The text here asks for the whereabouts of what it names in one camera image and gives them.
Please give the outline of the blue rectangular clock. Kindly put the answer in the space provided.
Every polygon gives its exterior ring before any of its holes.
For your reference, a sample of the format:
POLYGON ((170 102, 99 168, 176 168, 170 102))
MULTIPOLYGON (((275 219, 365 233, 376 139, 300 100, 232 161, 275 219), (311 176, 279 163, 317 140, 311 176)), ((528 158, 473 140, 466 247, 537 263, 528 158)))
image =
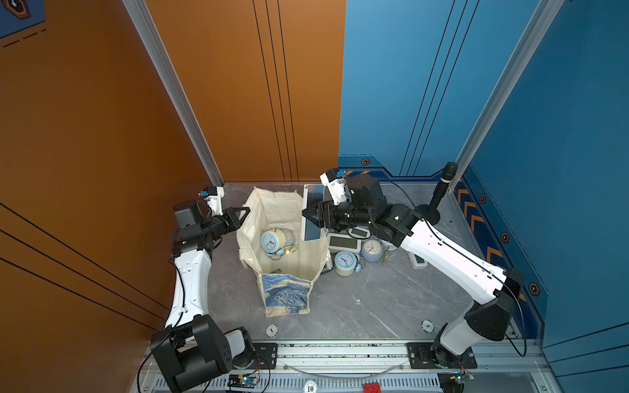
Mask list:
POLYGON ((325 187, 321 184, 307 184, 304 186, 301 236, 305 242, 321 239, 317 206, 324 201, 324 195, 325 187))

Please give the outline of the blue cream twin-bell clock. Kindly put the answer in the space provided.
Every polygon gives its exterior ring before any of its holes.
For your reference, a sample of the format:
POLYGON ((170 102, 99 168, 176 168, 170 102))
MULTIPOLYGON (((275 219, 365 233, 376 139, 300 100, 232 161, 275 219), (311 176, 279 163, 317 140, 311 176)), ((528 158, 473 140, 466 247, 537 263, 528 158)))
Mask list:
POLYGON ((341 251, 334 256, 334 269, 341 277, 349 277, 354 273, 361 272, 363 265, 360 256, 354 252, 341 251))

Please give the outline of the cream canvas bag starry print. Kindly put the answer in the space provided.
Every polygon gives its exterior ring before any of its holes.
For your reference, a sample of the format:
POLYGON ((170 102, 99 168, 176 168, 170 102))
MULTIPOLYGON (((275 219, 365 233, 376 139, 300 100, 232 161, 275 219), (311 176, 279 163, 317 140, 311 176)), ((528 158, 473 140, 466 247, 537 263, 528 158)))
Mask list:
POLYGON ((251 268, 265 306, 267 317, 311 312, 314 284, 331 262, 327 234, 321 239, 305 242, 301 236, 303 197, 296 192, 273 192, 254 188, 244 206, 251 209, 245 223, 237 231, 239 257, 251 268), (288 229, 296 237, 297 250, 272 260, 263 251, 263 232, 288 229))

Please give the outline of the yellow blue twin-bell clock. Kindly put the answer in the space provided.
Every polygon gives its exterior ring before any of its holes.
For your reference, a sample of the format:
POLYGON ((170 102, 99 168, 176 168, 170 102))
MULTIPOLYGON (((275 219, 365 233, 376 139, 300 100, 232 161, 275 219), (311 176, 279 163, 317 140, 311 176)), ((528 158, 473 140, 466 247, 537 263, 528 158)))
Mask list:
POLYGON ((296 237, 288 229, 274 228, 263 232, 260 245, 272 260, 279 260, 297 250, 296 237))

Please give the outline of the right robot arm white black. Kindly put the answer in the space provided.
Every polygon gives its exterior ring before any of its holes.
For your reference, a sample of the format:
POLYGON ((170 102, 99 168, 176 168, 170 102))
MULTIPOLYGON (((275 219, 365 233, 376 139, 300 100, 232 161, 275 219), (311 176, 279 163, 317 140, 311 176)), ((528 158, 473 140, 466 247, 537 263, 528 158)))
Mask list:
POLYGON ((305 219, 320 229, 366 227, 378 239, 410 252, 455 281, 472 298, 471 306, 445 324, 430 348, 439 368, 461 365, 465 352, 482 340, 501 342, 516 314, 524 281, 516 268, 493 265, 441 234, 415 206, 391 204, 380 182, 367 174, 344 178, 339 169, 322 174, 329 200, 308 201, 305 219))

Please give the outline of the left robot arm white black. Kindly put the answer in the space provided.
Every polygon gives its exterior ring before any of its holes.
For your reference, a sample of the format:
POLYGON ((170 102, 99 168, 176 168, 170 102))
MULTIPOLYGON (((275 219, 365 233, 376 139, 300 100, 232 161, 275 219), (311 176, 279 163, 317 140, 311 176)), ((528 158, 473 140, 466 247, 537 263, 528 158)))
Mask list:
POLYGON ((168 388, 185 392, 203 383, 260 363, 248 331, 222 332, 208 306, 212 252, 226 234, 237 231, 251 210, 228 208, 216 214, 206 201, 174 208, 178 229, 172 237, 176 271, 172 308, 164 329, 152 336, 150 351, 168 388))

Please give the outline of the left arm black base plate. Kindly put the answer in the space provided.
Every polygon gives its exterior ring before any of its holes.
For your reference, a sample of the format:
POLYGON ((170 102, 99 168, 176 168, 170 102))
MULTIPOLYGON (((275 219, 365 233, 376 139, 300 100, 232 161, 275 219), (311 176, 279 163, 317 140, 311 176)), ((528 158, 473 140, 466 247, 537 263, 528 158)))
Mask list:
POLYGON ((277 342, 253 342, 240 355, 233 358, 233 370, 254 369, 260 366, 263 370, 275 370, 278 360, 277 342))

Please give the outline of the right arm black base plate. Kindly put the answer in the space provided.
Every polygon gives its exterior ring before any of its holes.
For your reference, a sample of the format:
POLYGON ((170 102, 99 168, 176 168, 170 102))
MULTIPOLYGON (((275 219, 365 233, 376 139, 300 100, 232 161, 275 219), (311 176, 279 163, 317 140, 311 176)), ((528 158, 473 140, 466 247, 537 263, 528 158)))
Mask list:
POLYGON ((409 342, 406 350, 412 369, 476 369, 478 363, 472 348, 468 348, 462 355, 452 355, 441 347, 434 350, 431 343, 409 342))

